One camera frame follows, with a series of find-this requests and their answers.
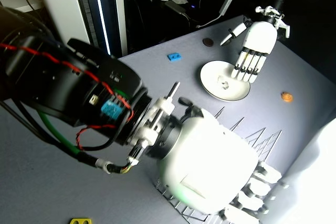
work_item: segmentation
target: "white led strip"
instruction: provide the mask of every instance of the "white led strip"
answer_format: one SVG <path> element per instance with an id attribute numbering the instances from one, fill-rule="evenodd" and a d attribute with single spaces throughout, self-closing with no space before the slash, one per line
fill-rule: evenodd
<path id="1" fill-rule="evenodd" d="M 97 1 L 98 1 L 100 20 L 101 20 L 101 24 L 103 26 L 103 33 L 104 33 L 104 38 L 105 38 L 105 43 L 106 43 L 106 49 L 107 49 L 107 53 L 110 55 L 111 54 L 111 52 L 110 52 L 110 45 L 109 45 L 109 40 L 107 39 L 105 21 L 104 21 L 104 16 L 103 16 L 103 9 L 101 8 L 101 2 L 100 2 L 100 0 L 97 0 Z"/>

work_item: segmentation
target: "green cable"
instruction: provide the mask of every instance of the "green cable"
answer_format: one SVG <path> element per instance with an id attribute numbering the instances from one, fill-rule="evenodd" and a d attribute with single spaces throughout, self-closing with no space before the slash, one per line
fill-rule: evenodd
<path id="1" fill-rule="evenodd" d="M 65 147 L 67 147 L 71 152 L 74 154 L 78 154 L 80 150 L 78 150 L 73 144 L 71 144 L 61 133 L 58 132 L 57 129 L 52 125 L 52 123 L 49 121 L 46 114 L 37 111 L 38 115 L 40 116 L 42 122 L 44 125 L 50 130 L 50 132 L 57 138 Z"/>

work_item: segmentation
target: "white round object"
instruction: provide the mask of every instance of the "white round object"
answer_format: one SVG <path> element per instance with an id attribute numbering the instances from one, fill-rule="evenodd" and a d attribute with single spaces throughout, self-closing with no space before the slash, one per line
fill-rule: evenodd
<path id="1" fill-rule="evenodd" d="M 250 83 L 231 78 L 234 66 L 224 61 L 211 61 L 201 69 L 204 89 L 222 101 L 238 101 L 250 92 Z"/>

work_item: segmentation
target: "wire rack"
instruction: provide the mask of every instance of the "wire rack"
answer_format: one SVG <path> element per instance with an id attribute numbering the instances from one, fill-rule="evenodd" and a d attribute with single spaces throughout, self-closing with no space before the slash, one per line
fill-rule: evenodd
<path id="1" fill-rule="evenodd" d="M 237 123 L 235 123 L 230 130 L 234 131 L 244 120 L 241 118 Z M 255 133 L 247 136 L 245 140 L 248 144 L 256 150 L 259 160 L 266 161 L 267 157 L 272 152 L 273 147 L 276 145 L 279 140 L 282 130 L 272 134 L 267 138 L 263 138 L 262 135 L 266 128 L 262 128 Z M 200 211 L 192 209 L 176 199 L 173 195 L 171 195 L 165 187 L 160 183 L 158 179 L 156 185 L 156 189 L 161 193 L 165 199 L 174 207 L 174 209 L 179 212 L 179 214 L 189 223 L 189 224 L 230 224 L 229 221 L 223 221 L 219 215 L 205 215 Z"/>

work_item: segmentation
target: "cable connector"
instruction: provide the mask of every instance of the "cable connector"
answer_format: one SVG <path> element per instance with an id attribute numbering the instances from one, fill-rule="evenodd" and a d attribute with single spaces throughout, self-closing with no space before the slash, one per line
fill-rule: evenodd
<path id="1" fill-rule="evenodd" d="M 110 169 L 108 169 L 107 167 L 108 167 L 108 165 L 113 165 L 112 162 L 105 161 L 105 160 L 99 158 L 99 159 L 97 159 L 97 161 L 94 165 L 96 166 L 96 168 L 102 169 L 107 174 L 111 174 Z"/>

